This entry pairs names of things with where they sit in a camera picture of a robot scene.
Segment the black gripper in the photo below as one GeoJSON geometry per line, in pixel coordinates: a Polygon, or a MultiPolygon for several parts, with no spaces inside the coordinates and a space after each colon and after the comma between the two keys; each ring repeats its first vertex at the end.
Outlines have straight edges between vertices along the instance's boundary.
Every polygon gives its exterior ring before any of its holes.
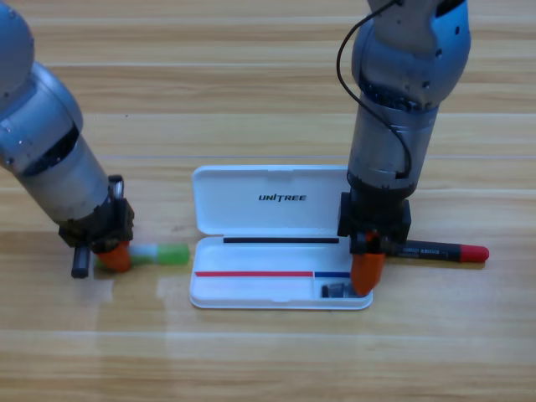
{"type": "Polygon", "coordinates": [[[83,219],[70,219],[59,225],[59,236],[74,251],[71,276],[84,279],[90,273],[90,258],[95,255],[95,268],[106,272],[127,272],[131,269],[129,254],[133,239],[131,205],[124,196],[124,180],[120,175],[108,177],[105,202],[83,219]]]}
{"type": "Polygon", "coordinates": [[[381,243],[406,242],[412,193],[412,187],[386,189],[361,183],[341,194],[338,236],[349,238],[350,278],[356,293],[370,293],[378,285],[385,260],[381,243]]]}

